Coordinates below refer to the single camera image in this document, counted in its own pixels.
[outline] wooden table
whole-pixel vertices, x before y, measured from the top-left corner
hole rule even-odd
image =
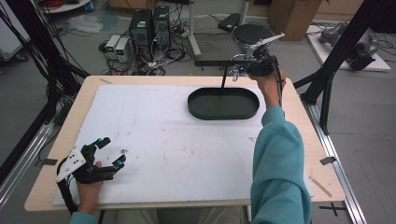
[[[76,143],[79,129],[92,105],[92,101],[100,85],[181,85],[181,86],[210,86],[218,87],[222,77],[87,77],[74,102],[59,135],[48,156],[49,159],[58,160],[66,157]],[[238,87],[244,85],[256,85],[255,81],[248,77],[240,77],[237,82],[231,78],[226,81],[226,87]],[[293,88],[291,81],[283,90],[283,108],[286,119],[294,123],[304,140],[305,171],[309,175],[314,190],[312,202],[341,202],[345,199],[345,193],[330,164],[322,165],[320,160],[326,158],[325,151],[307,116],[300,98]],[[64,210],[65,206],[53,205],[53,199],[58,188],[55,182],[56,167],[43,166],[40,175],[32,188],[25,203],[27,211],[54,211]],[[238,201],[240,205],[249,205],[249,199]],[[100,205],[103,209],[121,208],[155,208],[155,207],[180,207],[180,206],[215,206],[235,205],[235,202],[184,202],[184,203],[131,203],[131,204],[107,204]]]

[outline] teal sweater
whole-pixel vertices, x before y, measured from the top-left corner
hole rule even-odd
[[[311,198],[305,188],[304,146],[297,128],[280,106],[267,109],[253,157],[252,224],[299,224],[311,220]],[[71,224],[96,223],[96,217],[73,213]]]

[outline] hand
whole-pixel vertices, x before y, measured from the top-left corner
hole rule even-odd
[[[97,167],[102,167],[102,163],[98,161],[95,164]],[[102,186],[101,182],[91,184],[81,184],[77,181],[79,206],[78,211],[82,213],[92,214],[99,203],[99,192]]]
[[[280,70],[280,76],[282,81],[282,90],[286,85],[286,75],[283,70]],[[262,95],[264,96],[265,105],[267,109],[274,105],[279,104],[279,92],[277,88],[277,79],[276,79],[276,71],[274,71],[271,75],[266,77],[256,77],[249,76],[250,79],[256,80],[259,89],[262,91]]]

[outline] concrete floor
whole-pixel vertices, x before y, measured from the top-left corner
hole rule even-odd
[[[196,15],[207,15],[208,12],[199,8],[199,4],[196,5]],[[124,33],[129,26],[129,20],[124,19],[128,15],[117,14],[120,17],[114,18],[100,3],[98,6],[90,15],[98,18],[107,16],[103,31],[94,35],[72,32],[73,34],[62,36],[65,47],[76,61],[93,75],[100,75],[106,69],[106,60],[98,51],[99,44],[108,40],[112,34]],[[237,12],[239,7],[234,4],[221,13]],[[54,19],[61,23],[79,14],[87,13],[79,8],[56,15]],[[199,27],[206,21],[213,21],[213,18],[202,16],[195,21]],[[264,18],[248,18],[248,21],[267,24]],[[207,22],[203,27],[216,25],[215,22]],[[231,35],[198,35],[196,38],[204,59],[229,59],[239,52]],[[395,37],[388,35],[388,40],[396,44]],[[320,67],[318,58],[306,39],[297,42],[276,41],[269,50],[276,55],[280,66],[292,81],[307,77]],[[395,56],[382,50],[378,55],[382,59],[395,61]],[[389,63],[389,66],[392,68],[389,72],[339,70],[332,85],[330,137],[367,223],[396,223],[396,175],[393,174],[396,168],[396,65]],[[174,63],[164,69],[167,76],[222,76],[222,71],[217,67],[205,67],[203,71],[193,65],[193,60]],[[297,91],[303,93],[305,90],[306,86]],[[39,75],[32,60],[26,63],[11,60],[0,66],[0,163],[4,162],[46,103],[45,93],[46,80]],[[42,156],[45,157],[49,150],[50,144],[44,148]],[[24,202],[39,171],[39,167],[32,165],[21,182],[15,183],[15,191],[0,211],[1,223],[68,223],[69,214],[66,211],[30,213],[24,210]],[[321,209],[321,206],[331,205],[314,204],[314,224],[351,223],[347,211],[338,210],[335,215],[333,210]],[[334,206],[345,207],[343,203],[335,203]],[[171,223],[172,218],[165,214],[160,212],[163,222]],[[107,212],[104,223],[112,223],[112,216],[113,212]]]

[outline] white mat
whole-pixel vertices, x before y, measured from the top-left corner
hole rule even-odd
[[[318,28],[316,25],[311,25],[308,28],[307,33],[315,33],[320,31],[320,28]],[[320,33],[315,34],[315,35],[307,35],[308,41],[313,47],[315,53],[318,56],[318,59],[320,61],[320,64],[323,64],[327,57],[329,57],[330,52],[332,51],[332,47],[330,46],[329,43],[322,44],[319,42],[320,39]],[[390,67],[382,60],[378,54],[374,54],[373,58],[375,59],[374,62],[370,63],[367,67],[363,69],[363,71],[381,71],[381,72],[387,72],[390,70]],[[340,69],[348,69],[352,70],[350,68],[350,65],[346,62],[343,62],[341,64]]]
[[[100,203],[165,203],[249,199],[252,157],[265,103],[244,120],[200,120],[187,108],[200,87],[101,86],[77,148],[97,138],[111,143],[95,157],[108,166],[127,149],[125,167],[103,184]],[[71,188],[78,202],[75,183]],[[60,193],[54,204],[64,204]]]

